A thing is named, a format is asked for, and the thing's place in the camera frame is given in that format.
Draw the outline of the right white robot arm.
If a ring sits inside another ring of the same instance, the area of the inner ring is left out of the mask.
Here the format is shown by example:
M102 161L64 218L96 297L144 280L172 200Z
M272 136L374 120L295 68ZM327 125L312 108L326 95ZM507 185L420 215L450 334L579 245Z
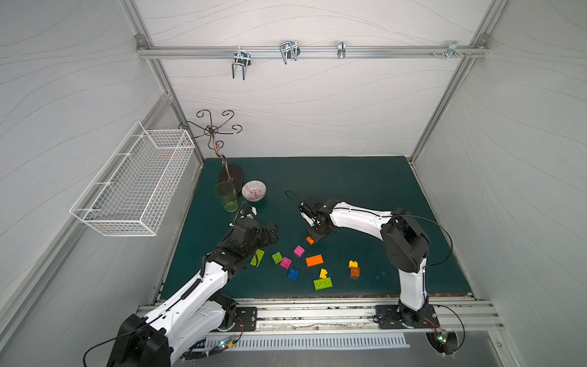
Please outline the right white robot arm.
M343 228L383 242L390 263L399 273L401 292L397 318L408 329L416 327L429 300L425 273L430 238L422 226L403 209L377 211L335 199L321 203L308 196L299 209L307 222L307 233L315 242Z

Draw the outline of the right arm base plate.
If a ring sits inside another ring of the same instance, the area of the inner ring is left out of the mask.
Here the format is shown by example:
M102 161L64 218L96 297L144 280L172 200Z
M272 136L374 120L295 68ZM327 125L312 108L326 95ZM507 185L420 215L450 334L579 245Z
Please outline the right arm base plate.
M377 305L373 321L382 330L432 330L440 327L437 312L430 304L420 311L403 308L397 304Z

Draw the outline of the long lime green brick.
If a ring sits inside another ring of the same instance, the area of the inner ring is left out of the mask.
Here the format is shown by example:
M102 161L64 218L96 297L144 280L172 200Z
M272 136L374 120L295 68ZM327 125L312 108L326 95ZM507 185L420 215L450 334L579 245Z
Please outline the long lime green brick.
M261 264L261 260L263 259L265 254L264 250L261 249L256 249L253 256L252 256L252 260L250 261L250 265L253 267L258 267Z

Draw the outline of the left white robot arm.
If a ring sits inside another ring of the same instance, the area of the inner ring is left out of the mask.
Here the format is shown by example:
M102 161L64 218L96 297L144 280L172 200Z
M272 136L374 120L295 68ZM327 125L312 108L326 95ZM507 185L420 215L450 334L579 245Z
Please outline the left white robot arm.
M108 366L171 366L209 332L229 329L236 302L221 290L256 252L278 242L278 226L262 226L252 214L239 217L196 275L163 304L119 328Z

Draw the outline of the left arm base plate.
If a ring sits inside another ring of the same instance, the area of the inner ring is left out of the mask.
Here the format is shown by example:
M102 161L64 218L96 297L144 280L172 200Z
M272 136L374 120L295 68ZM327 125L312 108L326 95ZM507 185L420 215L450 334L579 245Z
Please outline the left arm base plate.
M257 307L237 307L229 313L227 332L253 332L257 330Z

